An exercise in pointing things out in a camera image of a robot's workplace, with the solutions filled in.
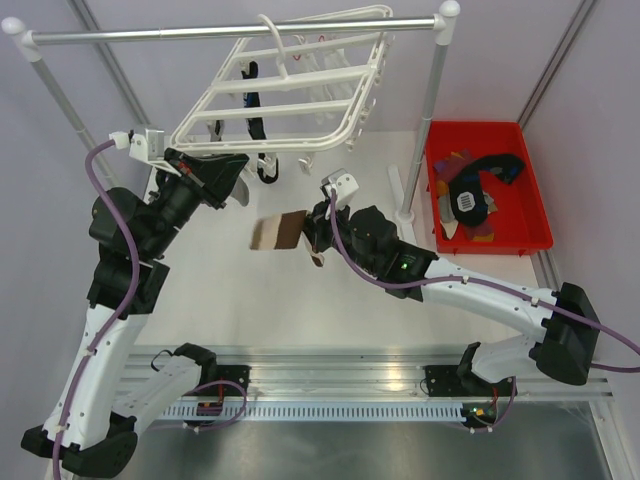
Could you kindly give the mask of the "brown and beige back sock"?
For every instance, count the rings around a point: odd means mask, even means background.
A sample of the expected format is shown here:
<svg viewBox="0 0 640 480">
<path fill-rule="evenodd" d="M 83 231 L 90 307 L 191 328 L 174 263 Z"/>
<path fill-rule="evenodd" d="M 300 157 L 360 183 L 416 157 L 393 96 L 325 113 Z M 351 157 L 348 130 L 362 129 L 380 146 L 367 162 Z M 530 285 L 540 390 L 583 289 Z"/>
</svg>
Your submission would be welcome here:
<svg viewBox="0 0 640 480">
<path fill-rule="evenodd" d="M 322 268 L 323 255 L 313 249 L 304 233 L 308 214 L 306 210 L 297 210 L 258 219 L 253 228 L 249 248 L 254 251 L 294 250 L 303 242 L 313 264 Z"/>
</svg>

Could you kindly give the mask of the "black and blue patterned sock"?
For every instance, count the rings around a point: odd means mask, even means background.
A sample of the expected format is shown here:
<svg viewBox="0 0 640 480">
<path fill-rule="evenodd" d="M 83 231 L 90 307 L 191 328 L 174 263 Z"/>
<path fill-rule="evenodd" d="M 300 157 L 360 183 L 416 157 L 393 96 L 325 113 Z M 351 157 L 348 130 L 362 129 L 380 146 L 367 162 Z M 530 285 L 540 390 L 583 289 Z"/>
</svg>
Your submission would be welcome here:
<svg viewBox="0 0 640 480">
<path fill-rule="evenodd" d="M 255 61 L 243 63 L 241 66 L 241 75 L 243 80 L 257 79 L 259 76 L 259 67 Z M 245 108 L 259 108 L 261 106 L 260 95 L 258 92 L 244 92 L 243 102 Z M 252 117 L 246 119 L 247 130 L 252 140 L 266 140 L 264 123 L 261 117 Z M 257 153 L 256 172 L 259 179 L 265 184 L 273 184 L 279 178 L 279 159 L 276 154 L 267 154 L 265 152 Z"/>
</svg>

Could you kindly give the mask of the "white plastic clip hanger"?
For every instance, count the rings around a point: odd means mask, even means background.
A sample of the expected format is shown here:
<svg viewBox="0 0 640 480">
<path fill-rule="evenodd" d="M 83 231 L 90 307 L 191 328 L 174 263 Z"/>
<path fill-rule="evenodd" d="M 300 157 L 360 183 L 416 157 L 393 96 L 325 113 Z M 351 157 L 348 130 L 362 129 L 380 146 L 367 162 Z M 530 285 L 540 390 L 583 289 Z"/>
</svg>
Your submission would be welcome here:
<svg viewBox="0 0 640 480">
<path fill-rule="evenodd" d="M 285 34 L 267 16 L 265 38 L 239 39 L 195 105 L 170 135 L 170 147 L 194 157 L 257 153 L 299 157 L 309 172 L 316 153 L 353 149 L 376 104 L 372 90 L 382 78 L 388 50 L 385 32 Z M 255 61 L 257 79 L 243 80 L 241 66 Z M 244 92 L 258 92 L 261 106 L 245 108 Z M 247 118 L 261 117 L 266 140 L 254 141 Z M 211 142 L 207 123 L 225 122 L 220 142 Z"/>
</svg>

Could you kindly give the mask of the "purple striped sock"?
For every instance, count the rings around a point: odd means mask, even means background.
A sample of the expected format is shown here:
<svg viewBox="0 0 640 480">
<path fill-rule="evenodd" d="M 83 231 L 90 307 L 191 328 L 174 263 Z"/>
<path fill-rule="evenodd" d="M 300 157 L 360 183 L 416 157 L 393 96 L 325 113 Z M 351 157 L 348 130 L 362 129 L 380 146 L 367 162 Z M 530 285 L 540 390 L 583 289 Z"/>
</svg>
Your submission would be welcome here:
<svg viewBox="0 0 640 480">
<path fill-rule="evenodd" d="M 474 159 L 468 150 L 451 152 L 449 156 L 437 161 L 434 165 L 437 197 L 446 195 L 449 192 L 449 183 L 473 161 Z"/>
<path fill-rule="evenodd" d="M 495 238 L 494 229 L 488 221 L 477 226 L 463 226 L 465 238 L 470 242 L 493 242 Z"/>
</svg>

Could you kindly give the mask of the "grey sock back row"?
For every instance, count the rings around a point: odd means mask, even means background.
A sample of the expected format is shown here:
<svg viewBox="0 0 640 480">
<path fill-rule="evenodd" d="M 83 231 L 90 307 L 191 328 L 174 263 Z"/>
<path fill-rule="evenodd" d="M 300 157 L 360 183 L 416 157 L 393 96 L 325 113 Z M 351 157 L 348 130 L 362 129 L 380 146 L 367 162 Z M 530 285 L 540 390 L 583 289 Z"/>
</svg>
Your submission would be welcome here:
<svg viewBox="0 0 640 480">
<path fill-rule="evenodd" d="M 213 120 L 207 123 L 211 142 L 220 142 L 224 135 L 225 122 L 223 120 Z M 230 193 L 241 206 L 246 207 L 249 203 L 249 188 L 244 179 L 239 176 Z"/>
</svg>

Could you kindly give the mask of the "grey sock with black stripes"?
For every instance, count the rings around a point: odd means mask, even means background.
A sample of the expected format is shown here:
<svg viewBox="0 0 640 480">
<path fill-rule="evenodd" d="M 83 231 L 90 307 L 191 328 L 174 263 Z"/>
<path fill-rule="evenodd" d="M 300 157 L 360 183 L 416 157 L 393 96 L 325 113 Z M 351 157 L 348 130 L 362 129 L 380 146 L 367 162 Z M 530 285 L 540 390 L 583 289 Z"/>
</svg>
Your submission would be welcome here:
<svg viewBox="0 0 640 480">
<path fill-rule="evenodd" d="M 498 211 L 498 208 L 495 204 L 494 199 L 488 195 L 487 193 L 484 193 L 484 200 L 488 205 L 488 213 L 492 214 L 494 212 Z M 449 195 L 444 195 L 438 198 L 438 206 L 439 206 L 439 213 L 440 213 L 440 219 L 442 222 L 444 223 L 450 223 L 453 222 L 455 220 L 455 216 L 453 214 L 453 210 L 451 208 L 451 204 L 450 204 L 450 197 Z"/>
</svg>

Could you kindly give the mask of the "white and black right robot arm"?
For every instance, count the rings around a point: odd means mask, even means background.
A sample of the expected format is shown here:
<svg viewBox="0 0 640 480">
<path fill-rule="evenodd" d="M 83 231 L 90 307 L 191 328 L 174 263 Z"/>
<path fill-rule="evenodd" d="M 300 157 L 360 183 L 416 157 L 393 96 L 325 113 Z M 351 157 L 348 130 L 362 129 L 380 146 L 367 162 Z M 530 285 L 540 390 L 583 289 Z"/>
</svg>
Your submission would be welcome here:
<svg viewBox="0 0 640 480">
<path fill-rule="evenodd" d="M 478 395 L 535 372 L 567 385 L 587 382 L 599 320 L 581 287 L 529 288 L 467 270 L 401 240 L 374 206 L 334 212 L 329 201 L 320 202 L 306 214 L 303 234 L 313 253 L 336 249 L 356 274 L 390 295 L 457 307 L 517 331 L 466 348 L 456 370 L 463 392 Z"/>
</svg>

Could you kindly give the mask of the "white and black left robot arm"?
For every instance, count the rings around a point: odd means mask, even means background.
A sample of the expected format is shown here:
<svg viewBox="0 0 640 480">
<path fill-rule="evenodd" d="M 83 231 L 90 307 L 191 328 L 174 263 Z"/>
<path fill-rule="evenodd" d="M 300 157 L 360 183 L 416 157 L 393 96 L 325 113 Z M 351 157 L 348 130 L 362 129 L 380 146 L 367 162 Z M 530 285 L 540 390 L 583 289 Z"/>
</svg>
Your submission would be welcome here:
<svg viewBox="0 0 640 480">
<path fill-rule="evenodd" d="M 194 158 L 168 148 L 164 158 L 172 170 L 145 202 L 124 187 L 105 189 L 97 179 L 94 157 L 109 146 L 96 147 L 85 160 L 98 193 L 89 234 L 99 244 L 99 262 L 81 343 L 56 407 L 21 440 L 24 450 L 51 461 L 55 479 L 63 472 L 116 477 L 142 434 L 185 395 L 216 395 L 230 387 L 247 397 L 244 381 L 221 377 L 216 354 L 192 343 L 172 351 L 168 363 L 128 397 L 117 399 L 116 388 L 168 276 L 165 251 L 200 206 L 225 207 L 248 156 Z"/>
</svg>

